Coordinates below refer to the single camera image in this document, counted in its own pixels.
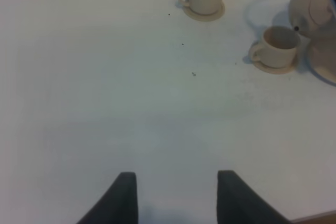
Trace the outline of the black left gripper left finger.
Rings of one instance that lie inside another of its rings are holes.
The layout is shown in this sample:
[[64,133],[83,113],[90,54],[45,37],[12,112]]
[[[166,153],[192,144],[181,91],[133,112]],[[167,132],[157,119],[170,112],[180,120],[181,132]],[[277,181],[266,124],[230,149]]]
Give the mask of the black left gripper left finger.
[[136,174],[120,173],[100,200],[78,222],[82,224],[138,223]]

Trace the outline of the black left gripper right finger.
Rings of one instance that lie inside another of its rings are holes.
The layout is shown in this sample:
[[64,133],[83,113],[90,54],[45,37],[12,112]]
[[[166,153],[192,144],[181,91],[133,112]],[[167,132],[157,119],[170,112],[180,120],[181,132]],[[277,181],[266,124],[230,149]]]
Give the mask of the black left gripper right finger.
[[290,223],[232,170],[217,173],[216,215],[218,223]]

